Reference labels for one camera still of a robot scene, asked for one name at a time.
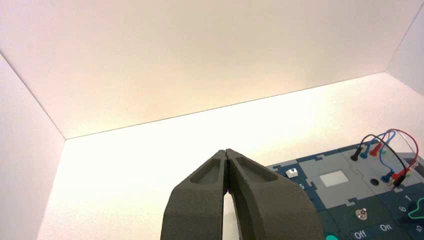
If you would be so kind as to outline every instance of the black hole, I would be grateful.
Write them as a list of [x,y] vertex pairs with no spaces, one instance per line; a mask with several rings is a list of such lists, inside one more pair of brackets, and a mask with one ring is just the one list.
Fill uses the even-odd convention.
[[374,186],[377,186],[377,185],[379,185],[380,184],[380,182],[377,180],[377,179],[375,179],[375,178],[373,178],[373,179],[371,179],[371,184],[372,185],[374,185]]

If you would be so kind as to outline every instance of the white floor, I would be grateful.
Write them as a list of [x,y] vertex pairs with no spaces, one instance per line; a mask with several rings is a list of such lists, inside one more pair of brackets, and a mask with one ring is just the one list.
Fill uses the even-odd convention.
[[[392,127],[424,149],[423,107],[422,95],[379,73],[67,140],[38,240],[158,240],[173,187],[219,149],[266,166]],[[225,199],[223,239],[233,240]]]

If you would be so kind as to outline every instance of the circuit board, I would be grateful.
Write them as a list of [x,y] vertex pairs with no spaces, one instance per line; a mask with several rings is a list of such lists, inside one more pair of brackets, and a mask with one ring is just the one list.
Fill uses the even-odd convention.
[[[408,217],[412,211],[415,216],[424,216],[424,201],[418,202],[424,197],[423,166],[408,172],[402,185],[393,188],[381,180],[388,169],[378,155],[350,159],[357,147],[355,144],[268,168],[283,176],[296,169],[297,176],[290,180],[299,184],[314,204],[326,240],[424,240],[424,219]],[[412,159],[411,153],[398,154],[407,162]],[[391,152],[383,158],[395,171],[402,169]],[[362,219],[358,217],[361,210],[366,213]]]

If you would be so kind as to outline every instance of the gray panel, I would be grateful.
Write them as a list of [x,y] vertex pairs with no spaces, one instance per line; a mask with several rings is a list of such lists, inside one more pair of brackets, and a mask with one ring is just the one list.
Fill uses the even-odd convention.
[[[374,148],[376,144],[371,145],[370,150]],[[358,157],[358,161],[352,161],[350,160],[350,156],[355,152],[355,149],[343,151],[341,154],[345,156],[349,164],[351,165],[351,168],[354,172],[360,172],[362,175],[362,179],[365,182],[365,184],[368,185],[368,187],[374,192],[375,195],[383,194],[389,191],[393,190],[393,186],[390,187],[387,183],[383,182],[381,180],[381,177],[386,175],[390,170],[382,165],[378,158],[375,156],[371,156],[368,154],[367,158]],[[399,163],[399,160],[391,153],[389,150],[386,151],[382,155],[382,160],[388,165],[393,168],[395,172],[399,172],[402,170],[402,165]],[[402,185],[405,187],[420,183],[420,180],[417,178],[415,172],[408,173],[408,177],[405,178]],[[371,179],[377,179],[379,181],[379,185],[375,186],[371,184]]]
[[[354,205],[349,199],[358,200],[374,195],[373,191],[364,183],[362,175],[358,171],[353,171],[347,159],[341,154],[319,155],[321,160],[309,160],[299,163],[303,169],[307,181],[313,182],[316,186],[316,193],[321,198],[327,209],[339,205]],[[326,187],[320,176],[335,171],[343,171],[348,182]]]

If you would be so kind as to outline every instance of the teal button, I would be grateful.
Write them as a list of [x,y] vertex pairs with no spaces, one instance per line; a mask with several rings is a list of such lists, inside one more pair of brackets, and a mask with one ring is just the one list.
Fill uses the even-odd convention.
[[336,236],[334,236],[334,235],[327,235],[325,237],[325,240],[339,240],[339,239]]

